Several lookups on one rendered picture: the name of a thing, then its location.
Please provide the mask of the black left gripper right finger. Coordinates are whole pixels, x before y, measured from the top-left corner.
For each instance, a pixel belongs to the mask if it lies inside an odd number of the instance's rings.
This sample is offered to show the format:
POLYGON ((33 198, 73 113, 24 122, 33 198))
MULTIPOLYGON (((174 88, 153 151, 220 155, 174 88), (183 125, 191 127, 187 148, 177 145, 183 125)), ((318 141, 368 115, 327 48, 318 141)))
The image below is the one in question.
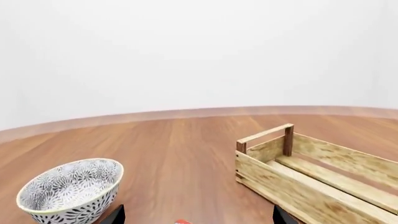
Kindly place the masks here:
POLYGON ((274 206, 272 219, 274 224, 297 224, 297 221, 278 205, 274 206))

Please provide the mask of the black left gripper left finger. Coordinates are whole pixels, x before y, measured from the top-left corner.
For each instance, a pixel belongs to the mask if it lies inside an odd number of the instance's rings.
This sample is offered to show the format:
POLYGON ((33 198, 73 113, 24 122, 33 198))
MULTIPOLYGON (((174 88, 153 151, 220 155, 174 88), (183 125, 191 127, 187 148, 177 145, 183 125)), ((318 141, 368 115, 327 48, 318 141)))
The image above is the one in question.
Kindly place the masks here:
POLYGON ((124 222, 125 222, 124 205, 120 205, 115 210, 113 210, 99 224, 124 224, 124 222))

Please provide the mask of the black and white patterned bowl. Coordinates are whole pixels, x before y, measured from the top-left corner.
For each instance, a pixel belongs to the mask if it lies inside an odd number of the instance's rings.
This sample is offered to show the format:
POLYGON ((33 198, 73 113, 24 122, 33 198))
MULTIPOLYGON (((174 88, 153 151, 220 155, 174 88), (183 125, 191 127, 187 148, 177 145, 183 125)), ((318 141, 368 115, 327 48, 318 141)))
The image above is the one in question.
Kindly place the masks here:
POLYGON ((38 224, 93 224, 114 202, 123 175, 112 159, 69 162, 30 180, 16 203, 38 224))

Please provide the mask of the light wooden crate tray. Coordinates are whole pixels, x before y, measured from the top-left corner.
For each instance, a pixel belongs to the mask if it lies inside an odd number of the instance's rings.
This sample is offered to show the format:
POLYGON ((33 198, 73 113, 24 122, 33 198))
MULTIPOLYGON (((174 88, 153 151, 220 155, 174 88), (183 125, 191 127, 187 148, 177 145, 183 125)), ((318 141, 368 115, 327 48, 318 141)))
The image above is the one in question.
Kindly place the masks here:
POLYGON ((236 180, 304 224, 398 224, 398 162, 294 132, 284 124, 239 139, 236 180))

